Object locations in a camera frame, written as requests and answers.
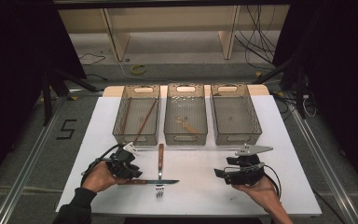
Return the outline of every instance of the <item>metal fork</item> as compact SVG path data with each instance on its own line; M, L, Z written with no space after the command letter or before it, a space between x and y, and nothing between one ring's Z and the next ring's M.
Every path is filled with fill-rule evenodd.
M162 161L164 158L164 145L158 145L158 179L162 178ZM164 193L164 185L156 185L156 197L161 198Z

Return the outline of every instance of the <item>white table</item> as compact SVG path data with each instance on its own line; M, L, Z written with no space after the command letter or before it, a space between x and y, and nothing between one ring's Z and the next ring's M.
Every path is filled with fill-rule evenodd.
M282 204L290 216L319 216L322 212L304 174L295 149L272 98L252 96L263 133L257 141L260 146L274 149L258 154L261 161L271 166L282 183ZM69 175L58 209L71 202L79 187L81 173L89 164L115 145L112 135L119 97L101 97L95 106L89 127ZM163 134L166 100L160 105L158 140L165 145L163 178L179 179L165 186L162 198L156 198L155 186L113 186L100 192L93 200L92 212L126 217L262 217L267 213L245 193L226 185L214 175L213 168L228 166L226 157L235 157L234 147L218 147L214 143L209 98L206 99L208 136L203 147L166 146ZM158 178L158 146L137 147L141 155L132 163L144 172L140 178ZM268 173L275 175L266 167Z

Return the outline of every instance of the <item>metal frame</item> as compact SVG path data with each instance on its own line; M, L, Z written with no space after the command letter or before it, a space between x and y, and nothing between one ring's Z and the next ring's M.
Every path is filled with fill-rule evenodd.
M288 97L293 97L290 92L287 92L286 95ZM290 111L295 110L292 105L289 105L289 107ZM348 223L357 224L358 212L353 204L353 201L351 200L351 197L345 190L342 183L339 181L336 172L330 165L330 162L324 155L324 151L316 140L315 135L313 135L310 126L305 119L301 118L297 111L293 112L293 116L296 120L297 126L304 135L304 138L308 146L310 147L310 151L312 152L313 157L317 161L319 168L324 175L324 179L326 180L329 188L331 189L334 197L336 198L337 204L339 205L344 217L346 218Z
M40 153L43 150L46 142L48 141L48 136L54 127L54 124L57 120L58 114L62 106L64 105L66 97L59 97L56 102L56 105L53 110L53 114L48 125L44 126L42 132L39 134L33 149L31 150L30 155L27 158L27 161L22 166L22 169L14 182L13 186L10 188L10 192L7 194L4 202L0 206L0 223L8 223L8 220L19 200L22 190L27 183L34 166L37 163Z

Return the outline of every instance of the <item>knife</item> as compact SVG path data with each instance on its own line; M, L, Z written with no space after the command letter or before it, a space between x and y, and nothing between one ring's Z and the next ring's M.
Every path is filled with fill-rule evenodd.
M147 179L133 179L127 180L124 184L119 185L169 185L169 184L176 184L179 180L168 180L168 179L161 179L161 180L147 180Z

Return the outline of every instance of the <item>plastic bin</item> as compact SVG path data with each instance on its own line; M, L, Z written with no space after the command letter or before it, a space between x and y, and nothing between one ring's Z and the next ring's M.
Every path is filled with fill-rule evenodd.
M203 146L207 133L204 86L169 84L164 122L166 144Z
M262 133L248 86L245 83L211 86L215 143L254 145Z
M136 146L158 143L159 85L125 86L113 136L118 143Z

